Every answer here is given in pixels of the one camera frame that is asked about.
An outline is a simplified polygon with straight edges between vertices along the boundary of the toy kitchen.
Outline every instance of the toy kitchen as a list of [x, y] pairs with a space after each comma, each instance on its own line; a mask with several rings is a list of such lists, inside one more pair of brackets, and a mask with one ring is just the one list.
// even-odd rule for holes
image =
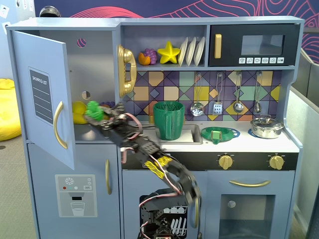
[[286, 113], [303, 26], [262, 16], [8, 27], [37, 238], [153, 230], [139, 204], [168, 186], [83, 117], [122, 103], [195, 176], [200, 202], [163, 210], [175, 238], [288, 239], [302, 145]]

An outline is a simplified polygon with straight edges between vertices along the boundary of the purple wall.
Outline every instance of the purple wall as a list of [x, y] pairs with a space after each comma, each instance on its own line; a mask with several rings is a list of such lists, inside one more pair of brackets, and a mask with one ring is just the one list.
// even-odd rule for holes
[[[36, 15], [53, 5], [63, 17], [220, 17], [292, 15], [319, 27], [319, 0], [34, 0]], [[303, 48], [319, 63], [319, 35], [305, 34]]]

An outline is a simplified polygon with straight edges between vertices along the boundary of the gold telephone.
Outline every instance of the gold telephone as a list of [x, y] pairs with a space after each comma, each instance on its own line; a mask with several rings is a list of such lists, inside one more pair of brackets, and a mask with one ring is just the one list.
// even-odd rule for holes
[[[126, 81], [126, 68], [125, 64], [130, 63], [130, 74], [131, 80]], [[118, 67], [119, 67], [119, 92], [120, 97], [131, 92], [134, 88], [136, 77], [137, 77], [137, 67], [133, 52], [125, 49], [123, 46], [118, 47]]]

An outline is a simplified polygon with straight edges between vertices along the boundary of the yellow star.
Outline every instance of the yellow star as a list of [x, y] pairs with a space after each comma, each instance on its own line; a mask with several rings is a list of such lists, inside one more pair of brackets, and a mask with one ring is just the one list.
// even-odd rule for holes
[[158, 53], [161, 55], [161, 58], [160, 58], [161, 64], [164, 64], [168, 61], [176, 64], [177, 63], [176, 56], [180, 53], [180, 49], [173, 48], [173, 46], [171, 45], [171, 42], [168, 41], [166, 43], [165, 49], [159, 49]]

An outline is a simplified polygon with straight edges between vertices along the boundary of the gold door handle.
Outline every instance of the gold door handle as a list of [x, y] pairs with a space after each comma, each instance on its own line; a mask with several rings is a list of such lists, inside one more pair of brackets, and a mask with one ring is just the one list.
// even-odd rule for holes
[[[126, 68], [125, 63], [130, 63], [131, 80], [126, 81]], [[120, 97], [131, 92], [135, 86], [137, 77], [137, 67], [134, 54], [132, 51], [125, 49], [123, 46], [118, 47], [118, 67], [119, 67], [119, 91]]]
[[230, 182], [231, 184], [234, 184], [234, 185], [237, 185], [237, 186], [241, 186], [241, 187], [247, 187], [247, 188], [263, 187], [263, 186], [266, 186], [266, 185], [268, 185], [268, 184], [271, 183], [270, 180], [267, 180], [267, 181], [262, 182], [262, 183], [256, 183], [256, 184], [241, 183], [241, 182], [238, 182], [238, 181], [235, 181], [235, 180], [230, 180], [229, 182]]
[[198, 197], [195, 201], [195, 228], [198, 227], [198, 221], [199, 221], [199, 201]]
[[59, 133], [58, 133], [58, 128], [57, 128], [57, 124], [58, 124], [58, 118], [59, 118], [59, 115], [61, 113], [61, 111], [63, 110], [63, 102], [60, 101], [58, 107], [56, 108], [56, 111], [54, 113], [54, 118], [53, 118], [53, 129], [54, 129], [54, 134], [55, 134], [55, 137], [56, 139], [58, 140], [59, 144], [61, 144], [61, 146], [65, 149], [68, 148], [68, 145], [66, 144], [66, 142], [64, 142], [60, 136], [59, 136]]
[[215, 35], [215, 58], [221, 58], [221, 34]]
[[112, 190], [110, 187], [110, 161], [107, 159], [105, 161], [105, 181], [106, 181], [106, 188], [108, 190], [108, 194], [111, 195], [112, 194]]

